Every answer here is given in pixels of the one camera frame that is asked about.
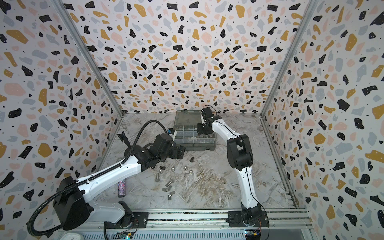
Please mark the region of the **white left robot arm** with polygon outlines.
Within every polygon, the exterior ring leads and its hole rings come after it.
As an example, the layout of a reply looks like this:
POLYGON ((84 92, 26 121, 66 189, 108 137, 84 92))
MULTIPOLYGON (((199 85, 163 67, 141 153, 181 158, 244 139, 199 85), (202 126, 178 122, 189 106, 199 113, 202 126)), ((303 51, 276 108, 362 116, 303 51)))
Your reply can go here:
POLYGON ((102 204, 97 203, 95 197, 120 181, 154 168, 159 162, 166 159, 181 160, 185 151, 185 147, 177 146, 170 135, 160 134, 147 147, 127 148, 126 162, 116 163, 109 169, 77 180, 65 178, 58 191, 71 186, 74 189, 60 195, 53 203, 62 229, 73 230, 87 222, 107 222, 120 228, 130 226, 134 214, 124 201, 102 204))

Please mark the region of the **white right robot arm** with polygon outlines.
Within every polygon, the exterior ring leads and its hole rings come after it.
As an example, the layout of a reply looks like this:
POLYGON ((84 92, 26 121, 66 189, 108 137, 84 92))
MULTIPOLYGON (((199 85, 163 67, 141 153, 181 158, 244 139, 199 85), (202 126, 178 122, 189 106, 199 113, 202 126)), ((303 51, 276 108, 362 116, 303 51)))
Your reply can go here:
POLYGON ((235 170, 241 190, 241 210, 229 213, 227 222, 232 226, 261 227, 263 223, 269 227, 269 218, 264 206, 260 203, 252 177, 254 155, 250 138, 229 127, 222 117, 214 114, 211 106, 206 105, 201 110, 201 122, 198 123, 199 135, 216 134, 227 145, 227 159, 235 170))

